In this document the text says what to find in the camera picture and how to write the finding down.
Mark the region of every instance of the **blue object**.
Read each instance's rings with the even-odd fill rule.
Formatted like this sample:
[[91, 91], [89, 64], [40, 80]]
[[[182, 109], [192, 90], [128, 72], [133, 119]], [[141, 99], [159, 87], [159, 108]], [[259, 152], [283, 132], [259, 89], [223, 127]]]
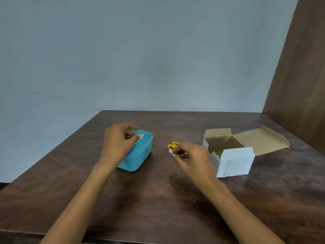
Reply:
[[137, 130], [134, 133], [144, 134], [144, 139], [138, 139], [126, 157], [118, 165], [119, 168], [127, 171], [136, 171], [151, 152], [152, 134], [146, 131]]

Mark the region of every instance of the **wall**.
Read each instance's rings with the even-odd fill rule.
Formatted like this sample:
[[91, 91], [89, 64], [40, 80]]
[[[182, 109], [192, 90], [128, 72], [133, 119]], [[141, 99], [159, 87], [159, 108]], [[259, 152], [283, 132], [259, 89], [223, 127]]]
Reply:
[[296, 2], [0, 0], [0, 181], [100, 110], [262, 111]]
[[299, 0], [263, 113], [325, 155], [325, 0]]

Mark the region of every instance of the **person's left hand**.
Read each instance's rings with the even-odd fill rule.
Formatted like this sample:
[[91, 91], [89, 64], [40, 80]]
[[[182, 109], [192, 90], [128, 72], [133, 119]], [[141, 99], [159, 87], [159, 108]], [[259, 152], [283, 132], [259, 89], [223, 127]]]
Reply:
[[138, 127], [130, 123], [114, 124], [105, 130], [104, 145], [100, 156], [100, 163], [116, 168], [141, 134], [135, 134], [131, 130], [138, 130]]

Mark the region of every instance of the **table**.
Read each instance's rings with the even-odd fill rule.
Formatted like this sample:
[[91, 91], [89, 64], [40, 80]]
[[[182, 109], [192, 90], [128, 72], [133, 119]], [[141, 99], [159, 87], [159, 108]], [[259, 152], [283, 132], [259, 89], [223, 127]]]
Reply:
[[263, 124], [284, 135], [291, 147], [255, 157], [249, 175], [220, 180], [286, 243], [325, 240], [325, 156], [267, 116], [107, 110], [0, 192], [2, 235], [7, 231], [45, 234], [99, 159], [105, 128], [121, 122], [151, 132], [152, 152], [137, 171], [117, 169], [112, 174], [85, 239], [237, 243], [217, 210], [178, 168], [166, 146], [172, 141], [201, 144], [208, 128], [230, 127], [236, 134]]

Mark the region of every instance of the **yellow scissors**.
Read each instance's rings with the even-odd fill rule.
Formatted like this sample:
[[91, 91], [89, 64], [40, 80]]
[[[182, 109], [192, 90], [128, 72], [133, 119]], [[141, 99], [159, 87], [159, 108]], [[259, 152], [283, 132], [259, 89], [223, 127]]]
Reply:
[[[171, 155], [173, 155], [174, 157], [175, 157], [176, 155], [173, 153], [173, 149], [175, 149], [176, 146], [178, 146], [178, 145], [179, 145], [179, 143], [174, 141], [171, 145], [168, 145], [168, 146], [167, 146], [167, 148], [168, 148], [168, 150], [169, 150], [169, 153], [170, 153]], [[181, 158], [184, 159], [184, 155], [186, 155], [186, 154], [187, 154], [186, 152], [183, 153], [183, 154], [181, 154]]]

